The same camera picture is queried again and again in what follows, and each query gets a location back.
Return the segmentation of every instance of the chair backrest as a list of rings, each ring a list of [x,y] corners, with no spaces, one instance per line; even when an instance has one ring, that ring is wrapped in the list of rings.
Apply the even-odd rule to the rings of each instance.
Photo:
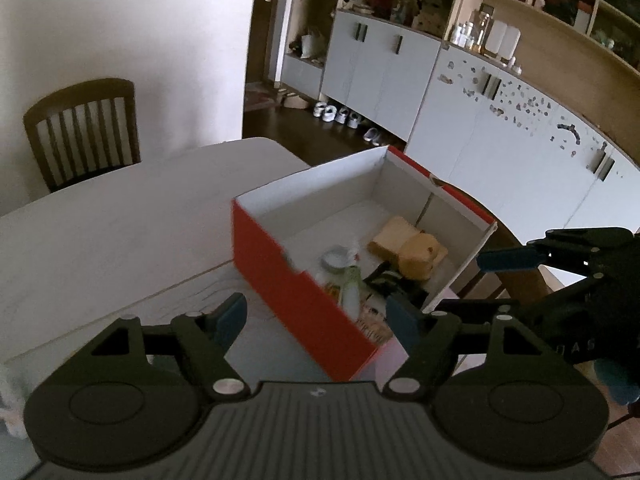
[[[134,86],[126,79],[58,90],[25,113],[24,128],[51,191],[140,162]]]

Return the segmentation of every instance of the open cardboard box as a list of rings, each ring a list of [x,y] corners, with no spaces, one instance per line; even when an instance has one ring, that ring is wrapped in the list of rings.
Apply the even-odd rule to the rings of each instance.
[[[245,193],[232,207],[234,261],[324,371],[354,378],[380,348],[314,279],[334,245],[359,244],[362,276],[382,261],[367,243],[394,215],[433,234],[449,254],[425,284],[433,310],[496,229],[492,216],[395,148],[374,148]]]

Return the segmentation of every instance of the brown chair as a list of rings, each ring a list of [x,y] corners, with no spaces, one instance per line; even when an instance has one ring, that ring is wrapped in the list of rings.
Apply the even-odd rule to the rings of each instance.
[[[134,87],[126,79],[58,90],[25,113],[24,128],[51,191],[140,162]]]

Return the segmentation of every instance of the table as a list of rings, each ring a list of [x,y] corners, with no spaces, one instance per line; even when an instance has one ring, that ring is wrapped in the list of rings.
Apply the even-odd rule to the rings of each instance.
[[[210,312],[235,291],[245,329],[227,359],[257,381],[327,375],[232,263],[230,201],[308,166],[272,140],[206,146],[82,182],[0,218],[0,362],[32,390],[123,314],[143,324]],[[38,459],[0,430],[0,479]]]

